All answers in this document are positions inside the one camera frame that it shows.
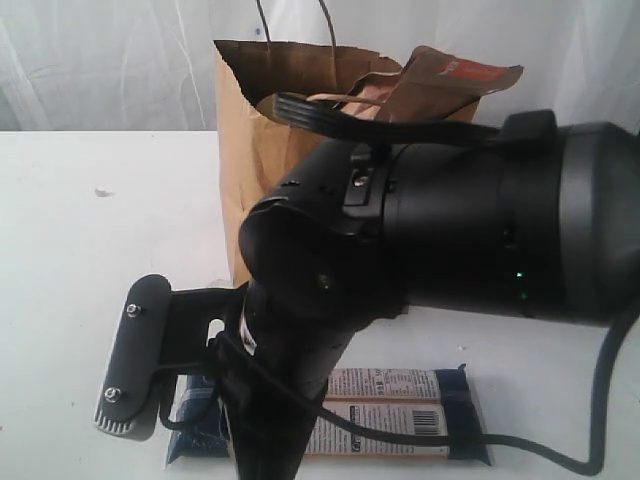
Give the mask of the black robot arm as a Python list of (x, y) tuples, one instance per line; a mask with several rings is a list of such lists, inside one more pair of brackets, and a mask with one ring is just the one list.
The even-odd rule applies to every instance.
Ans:
[(639, 141), (610, 123), (507, 119), (488, 146), (327, 140), (250, 211), (239, 247), (251, 279), (224, 338), (221, 392), (242, 479), (291, 479), (328, 377), (354, 334), (429, 306), (606, 324), (589, 456), (504, 445), (581, 475), (603, 467), (614, 362), (639, 314)]

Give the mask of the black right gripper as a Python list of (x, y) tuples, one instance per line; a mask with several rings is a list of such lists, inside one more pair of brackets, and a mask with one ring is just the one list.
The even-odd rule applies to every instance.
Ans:
[(268, 381), (321, 404), (354, 333), (340, 313), (295, 312), (249, 282), (240, 316), (218, 342), (219, 391), (239, 478), (296, 476), (316, 417)]

